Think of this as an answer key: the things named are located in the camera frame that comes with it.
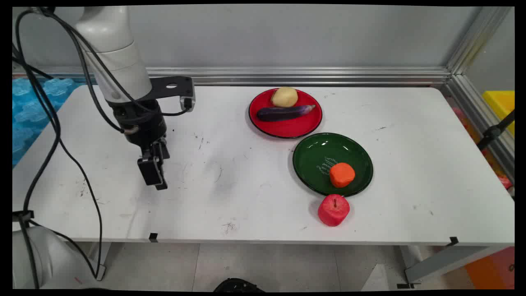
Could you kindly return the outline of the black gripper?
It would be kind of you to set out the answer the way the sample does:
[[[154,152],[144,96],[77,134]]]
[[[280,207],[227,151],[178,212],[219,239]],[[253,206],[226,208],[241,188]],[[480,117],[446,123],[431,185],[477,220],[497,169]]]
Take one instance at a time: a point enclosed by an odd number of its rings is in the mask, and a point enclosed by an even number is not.
[[[143,150],[142,156],[137,159],[137,165],[145,183],[148,186],[156,186],[157,190],[167,189],[163,164],[170,158],[170,154],[166,146],[166,122],[164,117],[158,114],[161,112],[158,101],[155,99],[139,101],[139,105],[154,111],[153,113],[131,102],[108,104],[122,129],[138,128],[135,133],[126,134],[125,137],[128,142]]]

